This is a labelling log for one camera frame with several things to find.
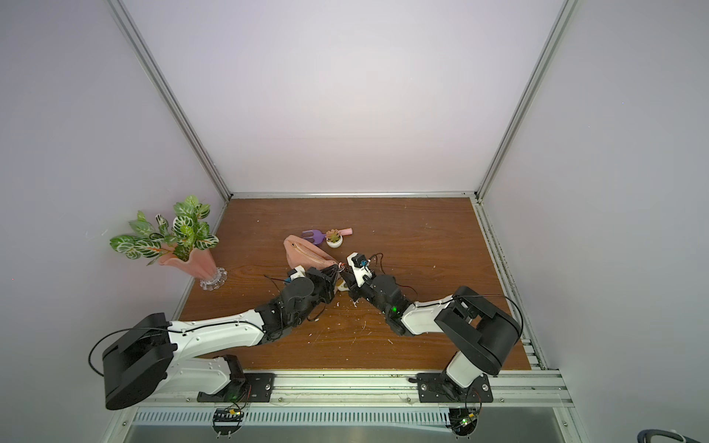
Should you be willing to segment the pink corduroy bag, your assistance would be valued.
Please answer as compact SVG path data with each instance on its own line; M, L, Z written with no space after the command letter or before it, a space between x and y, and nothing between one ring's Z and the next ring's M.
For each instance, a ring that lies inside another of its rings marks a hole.
M338 264L332 256L298 236L287 236L284 239L284 249L286 261L292 269L326 269Z

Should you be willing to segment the brown white plush keychain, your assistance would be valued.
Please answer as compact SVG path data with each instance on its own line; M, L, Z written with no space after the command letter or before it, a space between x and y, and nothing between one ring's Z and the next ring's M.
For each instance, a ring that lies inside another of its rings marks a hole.
M339 293L347 293L349 291L347 281L343 278L338 278L335 284L335 291Z

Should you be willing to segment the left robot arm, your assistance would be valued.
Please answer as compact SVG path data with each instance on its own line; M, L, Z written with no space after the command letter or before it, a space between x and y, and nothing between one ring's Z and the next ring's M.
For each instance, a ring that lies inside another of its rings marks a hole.
M103 351L106 409L126 409L156 393L225 391L240 382L236 362L203 357L286 337L317 306L332 302L340 271L339 265L292 269L277 297L241 314L190 322L163 313L144 317Z

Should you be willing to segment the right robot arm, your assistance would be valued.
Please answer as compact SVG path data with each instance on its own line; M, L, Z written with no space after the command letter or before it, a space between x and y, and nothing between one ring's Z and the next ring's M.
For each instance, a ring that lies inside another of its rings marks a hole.
M524 332L522 323L467 286L429 302L406 298L391 275L343 277L352 299L365 299L399 336L445 335L457 349L441 374L445 387L470 388L483 375L497 376Z

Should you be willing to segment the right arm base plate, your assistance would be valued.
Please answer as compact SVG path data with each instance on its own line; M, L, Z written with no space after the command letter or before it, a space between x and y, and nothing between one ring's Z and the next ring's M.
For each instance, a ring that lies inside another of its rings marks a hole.
M473 378L468 387L461 387L443 373L418 373L409 381L417 385L419 402L464 403L494 401L491 384L486 374Z

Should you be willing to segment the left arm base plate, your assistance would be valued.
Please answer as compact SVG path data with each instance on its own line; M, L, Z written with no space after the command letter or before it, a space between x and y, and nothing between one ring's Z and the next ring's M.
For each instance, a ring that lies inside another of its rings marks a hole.
M215 394L200 392L197 402L266 403L271 400L274 380L273 373L246 373Z

